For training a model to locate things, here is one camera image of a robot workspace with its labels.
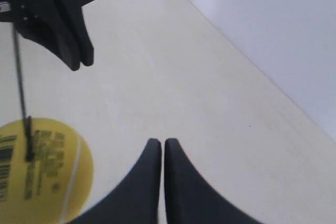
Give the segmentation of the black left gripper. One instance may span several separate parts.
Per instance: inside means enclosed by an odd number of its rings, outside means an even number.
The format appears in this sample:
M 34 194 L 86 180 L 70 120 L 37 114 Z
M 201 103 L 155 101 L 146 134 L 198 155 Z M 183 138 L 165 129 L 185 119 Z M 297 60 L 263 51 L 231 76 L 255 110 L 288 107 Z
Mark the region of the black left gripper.
M 1 22 L 12 22 L 26 39 L 55 54 L 76 71 L 92 66 L 94 48 L 82 6 L 94 0 L 1 0 Z

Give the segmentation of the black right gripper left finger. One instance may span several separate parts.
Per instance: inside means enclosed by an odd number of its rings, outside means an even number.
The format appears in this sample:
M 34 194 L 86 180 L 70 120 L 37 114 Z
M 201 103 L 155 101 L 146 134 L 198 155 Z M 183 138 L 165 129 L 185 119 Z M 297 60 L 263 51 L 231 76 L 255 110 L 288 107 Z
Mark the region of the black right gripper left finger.
M 116 188 L 71 223 L 158 223 L 160 184 L 161 143 L 151 138 Z

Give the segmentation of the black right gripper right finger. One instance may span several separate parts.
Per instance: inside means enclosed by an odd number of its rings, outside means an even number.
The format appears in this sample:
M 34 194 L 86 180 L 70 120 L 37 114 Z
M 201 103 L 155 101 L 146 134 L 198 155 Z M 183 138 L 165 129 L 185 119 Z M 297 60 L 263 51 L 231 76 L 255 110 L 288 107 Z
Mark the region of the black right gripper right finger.
M 176 138 L 164 145 L 167 223 L 261 223 L 219 194 L 198 172 Z

